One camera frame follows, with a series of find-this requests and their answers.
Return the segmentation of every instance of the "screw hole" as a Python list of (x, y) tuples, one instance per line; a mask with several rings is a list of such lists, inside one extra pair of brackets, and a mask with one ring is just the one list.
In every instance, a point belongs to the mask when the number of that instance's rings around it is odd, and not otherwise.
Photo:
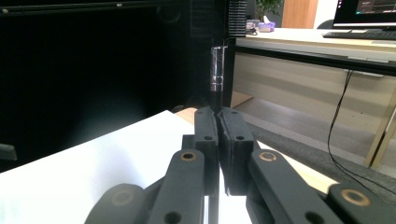
[(305, 217), (306, 217), (306, 220), (308, 220), (312, 224), (323, 224), (324, 223), (323, 218), (320, 215), (313, 213), (313, 212), (307, 212), (305, 214)]
[(111, 198), (111, 202), (116, 206), (124, 206), (134, 200), (134, 194), (127, 190), (118, 191)]
[(167, 213), (163, 219), (166, 224), (177, 224), (181, 220), (181, 215), (177, 212)]
[(185, 152), (185, 153), (181, 154), (180, 158), (183, 161), (195, 161), (196, 155), (192, 152)]
[(194, 155), (190, 154), (190, 153), (186, 153), (183, 155), (184, 159), (191, 159), (192, 157), (194, 157)]

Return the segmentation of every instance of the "monitor screen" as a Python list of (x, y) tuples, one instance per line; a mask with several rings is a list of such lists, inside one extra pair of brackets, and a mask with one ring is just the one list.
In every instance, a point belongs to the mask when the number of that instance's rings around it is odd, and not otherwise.
[(334, 29), (395, 29), (396, 0), (338, 0)]

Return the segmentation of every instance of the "table surface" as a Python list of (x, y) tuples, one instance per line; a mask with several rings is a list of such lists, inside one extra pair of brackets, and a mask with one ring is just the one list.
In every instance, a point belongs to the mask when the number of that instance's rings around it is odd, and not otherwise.
[(258, 33), (258, 35), (237, 38), (236, 45), (396, 62), (396, 41), (323, 38), (322, 35), (328, 32), (347, 31), (276, 28), (271, 33)]
[[(193, 133), (194, 111), (190, 108), (177, 116), (164, 111), (0, 174), (0, 223), (83, 223), (111, 187), (121, 183), (149, 186), (164, 176), (173, 154), (181, 148), (182, 135)], [(327, 191), (335, 183), (287, 160), (311, 186)], [(245, 197), (221, 194), (219, 223), (249, 223)]]

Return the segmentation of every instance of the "black vertical rod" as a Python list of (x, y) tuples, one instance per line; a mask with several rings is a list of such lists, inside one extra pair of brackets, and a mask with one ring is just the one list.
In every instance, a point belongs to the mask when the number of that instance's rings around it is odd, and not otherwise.
[[(212, 63), (210, 69), (210, 107), (217, 119), (222, 110), (222, 94), (224, 83), (224, 50), (227, 47), (213, 47)], [(214, 191), (209, 195), (209, 223), (219, 223), (219, 166), (216, 168), (216, 182), (213, 183)]]

